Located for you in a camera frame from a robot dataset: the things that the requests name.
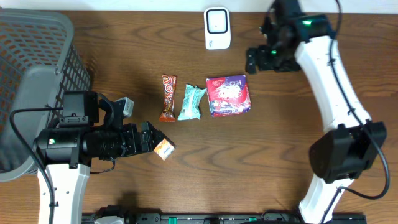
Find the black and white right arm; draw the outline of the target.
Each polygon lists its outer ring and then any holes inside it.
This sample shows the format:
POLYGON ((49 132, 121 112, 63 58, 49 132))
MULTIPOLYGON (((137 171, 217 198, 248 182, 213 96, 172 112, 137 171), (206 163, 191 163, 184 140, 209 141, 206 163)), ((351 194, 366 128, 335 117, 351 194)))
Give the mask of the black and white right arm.
POLYGON ((358 99, 338 50, 338 25, 324 14, 308 15, 297 0, 275 0, 259 28, 264 45, 246 52, 246 71, 302 71, 313 91, 323 136, 309 150, 313 178, 298 210, 304 223, 327 223, 343 193, 379 157, 387 131, 358 99))

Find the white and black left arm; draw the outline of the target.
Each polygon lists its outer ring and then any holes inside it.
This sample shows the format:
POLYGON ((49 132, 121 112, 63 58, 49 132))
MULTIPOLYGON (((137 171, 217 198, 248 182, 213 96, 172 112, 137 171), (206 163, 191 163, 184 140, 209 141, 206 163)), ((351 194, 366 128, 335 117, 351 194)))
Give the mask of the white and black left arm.
POLYGON ((141 128, 124 124, 134 103, 127 97, 109 101, 93 91, 68 91, 63 117, 35 138, 33 147, 44 162, 40 184, 39 223, 81 223, 91 161, 156 152, 166 159, 175 144, 149 122, 141 128))

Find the orange brown candy bar wrapper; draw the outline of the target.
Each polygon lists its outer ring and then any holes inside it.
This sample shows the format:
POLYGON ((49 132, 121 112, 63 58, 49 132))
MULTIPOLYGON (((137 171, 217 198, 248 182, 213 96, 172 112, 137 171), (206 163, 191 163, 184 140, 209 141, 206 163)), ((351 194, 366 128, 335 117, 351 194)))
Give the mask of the orange brown candy bar wrapper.
POLYGON ((174 115, 174 93, 177 85, 177 76, 163 75, 162 84, 164 89, 164 108, 160 114, 160 122, 175 122, 174 115))

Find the teal snack packet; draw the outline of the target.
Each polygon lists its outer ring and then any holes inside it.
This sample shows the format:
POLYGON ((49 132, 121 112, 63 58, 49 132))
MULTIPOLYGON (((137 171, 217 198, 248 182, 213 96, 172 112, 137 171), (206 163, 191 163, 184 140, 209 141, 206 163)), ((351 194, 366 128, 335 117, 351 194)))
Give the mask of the teal snack packet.
POLYGON ((184 121, 189 119, 200 119, 201 113, 199 105, 205 93, 206 89, 186 84, 182 109, 177 120, 184 121))

